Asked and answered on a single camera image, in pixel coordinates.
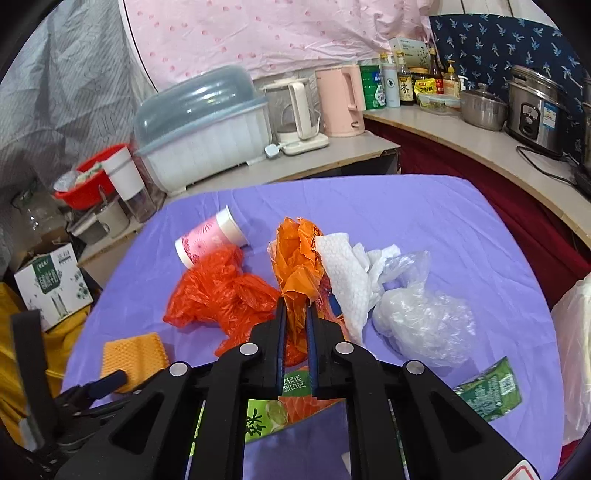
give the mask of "clear plastic bag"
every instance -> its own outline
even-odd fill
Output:
[[[472,351],[476,328],[464,300],[425,290],[429,274],[427,251],[390,258],[379,283],[396,281],[374,308],[375,329],[409,359],[429,367],[457,367]]]
[[[56,192],[68,192],[76,183],[79,172],[76,170],[70,170],[64,173],[60,178],[53,184],[53,189]]]
[[[552,308],[564,385],[563,445],[579,440],[591,423],[591,274]]]

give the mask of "glass bottle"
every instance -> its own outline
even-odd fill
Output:
[[[437,93],[442,95],[443,75],[441,74],[441,70],[439,69],[439,65],[437,64],[437,54],[435,53],[435,48],[431,47],[429,49],[429,53],[431,54],[431,66],[429,68],[429,73],[435,79],[435,84],[437,85]]]
[[[400,104],[412,105],[414,104],[413,74],[406,66],[406,61],[404,60],[404,52],[397,51],[396,58],[398,60],[398,84],[400,86]]]

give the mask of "seasoning bottle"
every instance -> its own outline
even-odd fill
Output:
[[[443,76],[443,93],[460,98],[460,79],[456,75],[456,70],[453,67],[454,60],[449,61],[447,73]]]
[[[404,61],[404,52],[397,51],[396,58],[398,60],[398,84],[400,86],[400,104],[412,105],[414,104],[413,74],[406,66],[406,62]]]
[[[437,64],[437,54],[435,53],[435,48],[431,47],[429,49],[429,53],[431,54],[431,67],[429,68],[429,73],[435,79],[437,93],[441,95],[443,94],[443,75],[441,75],[441,70],[439,70],[439,65]]]

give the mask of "metal screw head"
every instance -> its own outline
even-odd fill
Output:
[[[349,355],[355,347],[349,342],[341,342],[335,345],[335,350],[341,355]]]
[[[258,346],[255,343],[245,343],[240,347],[242,355],[254,355],[258,352]]]
[[[407,363],[407,370],[413,375],[420,375],[425,371],[425,366],[418,360],[412,360]]]
[[[182,377],[185,373],[187,373],[188,370],[189,368],[187,367],[187,365],[182,362],[176,362],[170,365],[168,369],[168,371],[173,377]]]

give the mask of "pink polka dot curtain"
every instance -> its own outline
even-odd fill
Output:
[[[158,89],[229,63],[256,79],[373,58],[388,39],[426,38],[433,0],[119,0]]]

